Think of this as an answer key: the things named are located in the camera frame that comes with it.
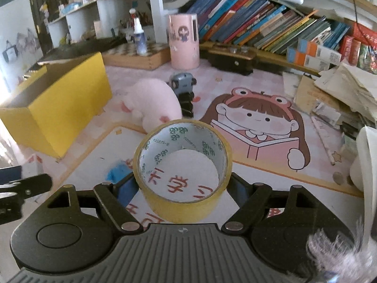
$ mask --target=roll of tape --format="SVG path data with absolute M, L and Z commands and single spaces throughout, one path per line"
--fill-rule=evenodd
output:
M 217 188 L 208 196 L 189 202 L 176 202 L 156 194 L 148 180 L 165 155 L 181 149 L 195 150 L 207 156 L 219 175 Z M 231 147 L 213 127 L 196 120 L 174 120 L 149 133 L 138 146 L 133 158 L 133 173 L 152 210 L 174 223 L 194 223 L 207 217 L 226 189 L 232 172 Z

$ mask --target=star sticker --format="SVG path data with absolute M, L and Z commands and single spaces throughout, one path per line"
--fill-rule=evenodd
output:
M 338 154 L 336 151 L 332 154 L 335 162 L 342 162 L 342 156 Z

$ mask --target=pink plush toy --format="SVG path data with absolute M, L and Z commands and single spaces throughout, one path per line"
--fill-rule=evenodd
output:
M 142 121 L 147 133 L 163 123 L 182 119 L 177 96 L 166 82 L 140 79 L 126 91 L 121 103 L 122 110 L 131 113 L 135 123 Z

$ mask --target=wall mural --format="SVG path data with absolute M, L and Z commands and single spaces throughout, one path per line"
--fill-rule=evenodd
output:
M 14 63 L 20 54 L 28 51 L 34 54 L 41 46 L 39 44 L 38 38 L 33 34 L 31 29 L 27 29 L 28 35 L 23 33 L 17 33 L 16 44 L 7 40 L 6 49 L 3 51 L 3 57 L 7 64 Z

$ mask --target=small robot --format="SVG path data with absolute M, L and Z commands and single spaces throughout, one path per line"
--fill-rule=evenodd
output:
M 180 102 L 182 115 L 184 117 L 193 118 L 194 112 L 192 111 L 193 105 L 191 101 L 194 99 L 192 87 L 197 84 L 197 79 L 191 73 L 183 72 L 173 74 L 168 82 L 175 95 Z

